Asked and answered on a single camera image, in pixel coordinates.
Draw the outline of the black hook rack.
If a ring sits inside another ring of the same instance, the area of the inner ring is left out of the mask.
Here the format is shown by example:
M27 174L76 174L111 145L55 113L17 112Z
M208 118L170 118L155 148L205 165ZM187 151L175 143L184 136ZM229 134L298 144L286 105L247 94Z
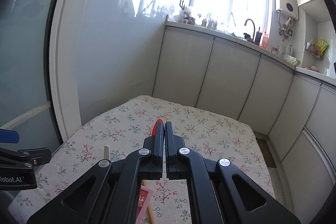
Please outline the black hook rack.
M180 6L181 10L185 10L184 0L179 1L179 6Z

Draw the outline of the red bottle on counter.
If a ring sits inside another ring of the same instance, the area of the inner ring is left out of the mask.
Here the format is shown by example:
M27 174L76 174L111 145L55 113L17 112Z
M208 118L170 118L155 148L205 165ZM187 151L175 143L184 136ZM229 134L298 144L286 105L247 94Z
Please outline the red bottle on counter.
M269 43L269 35L266 30L264 30L263 35L262 35L262 41L261 41L261 47L263 49L267 49Z

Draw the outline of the wooden chopstick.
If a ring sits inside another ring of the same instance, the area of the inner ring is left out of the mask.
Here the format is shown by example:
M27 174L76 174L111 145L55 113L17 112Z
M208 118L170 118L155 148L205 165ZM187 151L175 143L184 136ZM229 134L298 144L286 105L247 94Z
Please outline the wooden chopstick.
M104 159L109 160L110 159L110 147L108 145L104 146Z
M154 217L154 214L153 214L153 209L152 209L151 203L149 203L148 206L147 206L147 214L148 214L150 223L155 224L155 217Z

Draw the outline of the yellow snack bag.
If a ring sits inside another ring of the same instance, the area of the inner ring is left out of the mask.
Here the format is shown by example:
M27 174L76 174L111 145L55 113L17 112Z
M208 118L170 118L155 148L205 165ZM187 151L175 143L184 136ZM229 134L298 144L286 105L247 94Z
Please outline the yellow snack bag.
M322 56L327 48L327 41L323 38L318 39L317 43L315 44L315 55Z

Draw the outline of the red plastic spoon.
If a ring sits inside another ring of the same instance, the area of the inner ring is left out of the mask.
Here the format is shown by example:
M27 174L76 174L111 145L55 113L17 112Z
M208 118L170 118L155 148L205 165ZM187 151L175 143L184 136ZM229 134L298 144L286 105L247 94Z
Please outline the red plastic spoon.
M158 119L152 129L151 136L155 136L156 134L160 133L164 130L164 122L161 119Z

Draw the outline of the pink perforated utensil holder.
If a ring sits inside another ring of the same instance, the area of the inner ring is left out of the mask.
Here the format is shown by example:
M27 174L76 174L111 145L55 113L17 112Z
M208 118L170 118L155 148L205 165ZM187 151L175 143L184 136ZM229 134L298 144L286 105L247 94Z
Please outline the pink perforated utensil holder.
M145 215L145 212L147 211L152 195L153 195L152 189L148 188L147 186L143 185L141 186L141 189L139 191L139 199L135 219L136 224L141 223L142 217Z

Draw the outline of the floral tablecloth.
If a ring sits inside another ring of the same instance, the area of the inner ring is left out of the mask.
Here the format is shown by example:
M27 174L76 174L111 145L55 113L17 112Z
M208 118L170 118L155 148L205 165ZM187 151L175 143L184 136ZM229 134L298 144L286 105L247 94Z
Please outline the floral tablecloth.
M272 200L250 126L140 96L78 129L9 205L18 223L231 223Z

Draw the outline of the dark curved faucet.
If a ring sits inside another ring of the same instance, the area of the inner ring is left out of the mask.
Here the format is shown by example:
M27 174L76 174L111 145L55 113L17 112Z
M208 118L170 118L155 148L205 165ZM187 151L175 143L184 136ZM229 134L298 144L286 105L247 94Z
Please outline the dark curved faucet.
M249 28L250 31L252 31L252 35L249 37L250 41L254 42L255 40L255 31L256 31L256 27L255 27L255 23L252 19L248 18L245 22L244 22L244 26L247 26L248 22L251 22L252 27Z

